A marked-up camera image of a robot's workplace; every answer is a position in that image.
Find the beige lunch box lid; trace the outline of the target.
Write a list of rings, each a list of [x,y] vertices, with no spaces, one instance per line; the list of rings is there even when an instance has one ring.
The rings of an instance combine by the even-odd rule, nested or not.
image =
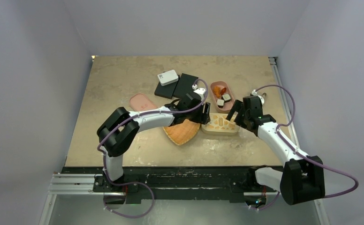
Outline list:
[[[225,126],[225,127],[239,127],[234,123],[235,116],[232,117],[231,121],[226,120],[227,114],[224,113],[210,113],[211,121],[202,126]]]

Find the beige lunch box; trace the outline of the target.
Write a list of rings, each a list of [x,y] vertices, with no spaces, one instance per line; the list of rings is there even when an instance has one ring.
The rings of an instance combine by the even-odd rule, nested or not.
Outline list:
[[[202,131],[208,135],[234,136],[237,135],[239,127],[201,126]]]

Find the black rice roll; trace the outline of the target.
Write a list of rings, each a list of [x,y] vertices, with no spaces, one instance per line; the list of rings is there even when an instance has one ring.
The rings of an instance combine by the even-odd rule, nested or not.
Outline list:
[[[225,93],[224,95],[222,95],[222,99],[224,100],[224,102],[229,102],[231,100],[231,96],[227,93]]]

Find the small glazed meat strip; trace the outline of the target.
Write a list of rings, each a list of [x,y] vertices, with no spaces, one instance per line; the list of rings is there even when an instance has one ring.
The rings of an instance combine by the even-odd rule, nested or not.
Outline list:
[[[224,87],[223,89],[220,90],[220,94],[224,95],[227,92],[227,88]]]

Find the fried chicken piece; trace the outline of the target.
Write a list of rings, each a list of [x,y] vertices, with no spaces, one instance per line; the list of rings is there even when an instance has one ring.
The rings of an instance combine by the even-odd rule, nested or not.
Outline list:
[[[213,89],[213,94],[216,98],[221,98],[222,96],[222,88],[220,86],[215,86]]]

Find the woven bamboo basket tray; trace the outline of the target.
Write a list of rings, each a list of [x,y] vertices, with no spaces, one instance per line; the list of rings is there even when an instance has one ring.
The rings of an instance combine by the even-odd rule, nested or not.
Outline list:
[[[163,127],[167,137],[176,145],[181,146],[196,136],[201,124],[185,120],[181,124]]]

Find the pink lunch box lid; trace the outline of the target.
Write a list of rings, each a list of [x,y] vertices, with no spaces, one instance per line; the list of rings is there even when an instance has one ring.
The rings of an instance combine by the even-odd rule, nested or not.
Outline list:
[[[129,100],[129,106],[136,112],[155,110],[158,108],[145,94],[142,93],[135,94],[131,97]]]

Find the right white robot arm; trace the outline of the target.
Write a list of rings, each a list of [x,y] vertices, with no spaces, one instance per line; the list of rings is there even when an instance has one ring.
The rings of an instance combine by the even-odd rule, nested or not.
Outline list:
[[[262,103],[257,96],[235,100],[227,120],[252,132],[264,141],[283,164],[282,171],[269,166],[250,169],[246,184],[253,191],[267,186],[281,193],[289,205],[304,203],[325,197],[323,162],[311,157],[297,147],[280,129],[269,114],[263,114]]]

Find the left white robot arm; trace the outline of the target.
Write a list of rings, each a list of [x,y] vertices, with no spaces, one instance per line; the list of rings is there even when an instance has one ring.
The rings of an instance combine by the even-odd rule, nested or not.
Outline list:
[[[136,112],[127,111],[124,107],[117,108],[97,130],[97,150],[103,156],[105,186],[112,192],[122,188],[123,155],[138,133],[153,128],[173,127],[186,120],[205,125],[210,121],[210,106],[206,102],[206,94],[192,91],[154,110]]]

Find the right black box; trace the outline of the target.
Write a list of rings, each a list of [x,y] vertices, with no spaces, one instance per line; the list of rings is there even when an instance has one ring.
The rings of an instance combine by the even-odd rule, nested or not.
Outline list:
[[[195,84],[197,79],[197,76],[182,73],[174,90],[173,97],[180,99],[187,93],[193,91],[192,86]]]

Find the black box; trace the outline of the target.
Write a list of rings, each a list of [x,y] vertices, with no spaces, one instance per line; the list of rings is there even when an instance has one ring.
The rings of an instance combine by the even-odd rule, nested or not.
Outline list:
[[[180,99],[187,93],[193,91],[192,86],[195,84],[197,79],[197,76],[182,73],[174,90],[173,97]]]
[[[161,83],[158,83],[158,85],[154,91],[154,95],[158,96],[158,97],[162,97],[162,98],[172,99],[175,88],[179,82],[179,78],[180,78],[180,76],[178,75],[178,79],[176,82],[167,84],[165,86],[162,86]]]

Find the pink lunch box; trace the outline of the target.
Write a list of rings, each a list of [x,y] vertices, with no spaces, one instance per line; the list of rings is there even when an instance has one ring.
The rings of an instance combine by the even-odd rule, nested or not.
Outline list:
[[[212,89],[213,89],[215,86],[220,86],[222,89],[223,89],[224,87],[226,87],[226,88],[227,88],[227,92],[226,92],[226,93],[227,93],[227,94],[229,94],[229,95],[231,96],[231,100],[230,100],[229,102],[224,103],[224,107],[223,107],[223,108],[219,108],[219,107],[217,106],[217,104],[216,104],[216,102],[217,102],[217,99],[218,99],[218,98],[216,98],[216,97],[214,96],[213,91],[212,91]],[[210,85],[210,89],[211,89],[211,90],[210,90],[210,96],[211,96],[211,98],[212,98],[212,100],[213,100],[215,110],[216,110],[217,112],[219,112],[219,113],[229,113],[229,111],[230,111],[230,109],[232,108],[232,106],[233,106],[233,104],[234,104],[234,101],[235,101],[235,98],[234,98],[234,96],[233,96],[233,94],[232,94],[232,91],[231,91],[231,89],[230,89],[229,85],[228,85],[226,82],[224,82],[224,81],[216,81],[216,82],[212,82],[212,83],[211,83],[211,85]]]

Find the left black box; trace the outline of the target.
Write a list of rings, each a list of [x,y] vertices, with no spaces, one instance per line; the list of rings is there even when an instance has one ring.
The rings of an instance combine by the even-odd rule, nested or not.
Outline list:
[[[180,78],[180,76],[178,75],[178,79],[176,82],[167,84],[165,86],[162,86],[161,83],[158,83],[158,85],[154,91],[154,95],[158,96],[158,97],[162,97],[162,98],[172,99],[175,88],[179,82],[179,78]]]

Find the white small device box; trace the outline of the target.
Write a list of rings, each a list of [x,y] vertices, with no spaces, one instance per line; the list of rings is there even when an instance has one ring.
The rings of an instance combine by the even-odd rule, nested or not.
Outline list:
[[[166,86],[179,80],[178,74],[173,69],[158,74],[157,78],[161,86]]]

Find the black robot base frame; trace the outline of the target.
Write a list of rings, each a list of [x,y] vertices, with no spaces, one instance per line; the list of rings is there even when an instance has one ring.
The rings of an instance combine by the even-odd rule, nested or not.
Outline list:
[[[140,204],[142,200],[224,200],[263,205],[276,190],[248,185],[252,166],[126,166],[119,186],[110,184],[102,167],[63,167],[67,175],[91,175],[90,191],[104,194],[106,203]]]

